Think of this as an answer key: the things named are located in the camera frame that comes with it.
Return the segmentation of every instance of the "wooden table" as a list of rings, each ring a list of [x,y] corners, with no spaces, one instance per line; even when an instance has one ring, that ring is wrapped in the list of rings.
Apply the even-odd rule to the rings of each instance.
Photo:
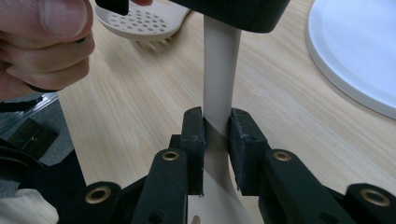
[[[337,90],[317,69],[304,32],[313,0],[293,0],[271,34],[242,33],[233,107],[270,145],[297,154],[319,181],[345,192],[366,182],[396,194],[396,120]],[[203,104],[203,16],[192,12],[163,52],[142,49],[98,21],[91,73],[59,93],[87,184],[126,187]],[[245,199],[260,223],[257,199]]]

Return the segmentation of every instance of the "white perforated object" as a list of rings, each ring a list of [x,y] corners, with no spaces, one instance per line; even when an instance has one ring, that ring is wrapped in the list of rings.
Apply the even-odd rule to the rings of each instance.
[[[130,2],[126,16],[95,7],[96,17],[107,30],[135,41],[162,41],[169,38],[180,28],[189,11],[177,4],[155,0],[149,7]]]

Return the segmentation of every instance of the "white round object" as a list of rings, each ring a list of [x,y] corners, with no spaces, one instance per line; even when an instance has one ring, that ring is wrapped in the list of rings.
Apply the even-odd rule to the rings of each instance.
[[[306,45],[338,89],[396,119],[396,1],[316,0]]]

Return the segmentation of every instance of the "human hand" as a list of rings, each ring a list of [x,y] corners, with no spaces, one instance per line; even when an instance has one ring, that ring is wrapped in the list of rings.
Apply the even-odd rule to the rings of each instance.
[[[88,0],[0,1],[0,100],[32,92],[26,83],[60,90],[85,77],[91,27]]]

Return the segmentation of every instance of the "white plastic rod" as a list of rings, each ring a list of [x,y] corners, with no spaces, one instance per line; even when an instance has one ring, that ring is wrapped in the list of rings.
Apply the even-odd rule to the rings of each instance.
[[[204,197],[189,196],[189,223],[251,223],[228,164],[228,119],[241,31],[205,16]]]
[[[227,136],[241,30],[205,16],[204,34],[204,117]]]

